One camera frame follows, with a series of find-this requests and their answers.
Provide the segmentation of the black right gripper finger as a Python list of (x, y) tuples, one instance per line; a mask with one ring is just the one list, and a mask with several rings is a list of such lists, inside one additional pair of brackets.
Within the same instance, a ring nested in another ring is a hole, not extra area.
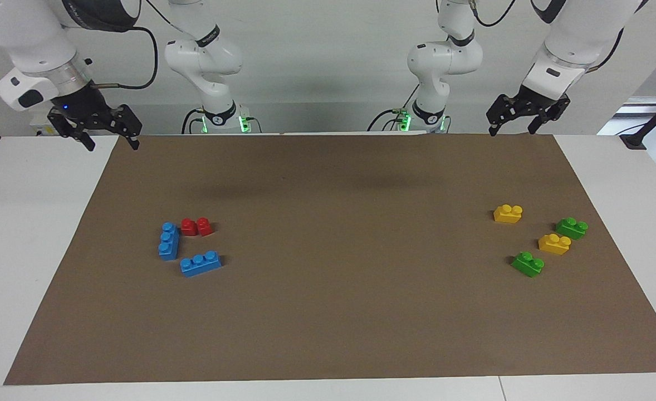
[(47, 119), (64, 139), (73, 139), (82, 144), (88, 151), (93, 151), (95, 142), (81, 125), (72, 125), (57, 109), (50, 109)]
[(139, 135), (142, 130), (142, 122), (134, 114), (130, 106), (121, 104), (118, 107), (110, 109), (111, 122), (109, 122), (109, 132), (121, 135), (132, 148), (139, 150)]

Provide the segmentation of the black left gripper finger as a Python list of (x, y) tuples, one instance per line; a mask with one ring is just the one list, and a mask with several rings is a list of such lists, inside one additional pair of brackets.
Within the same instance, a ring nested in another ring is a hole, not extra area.
[(529, 134), (536, 134), (542, 125), (549, 121), (557, 121), (569, 106), (569, 99), (559, 99), (547, 109), (540, 109), (528, 126)]
[(497, 96), (495, 101), (486, 112), (486, 117), (490, 124), (488, 132), (491, 137), (496, 136), (499, 132), (499, 129), (501, 129), (504, 124), (521, 117), (521, 111), (517, 102), (519, 102), (519, 98), (517, 96)]

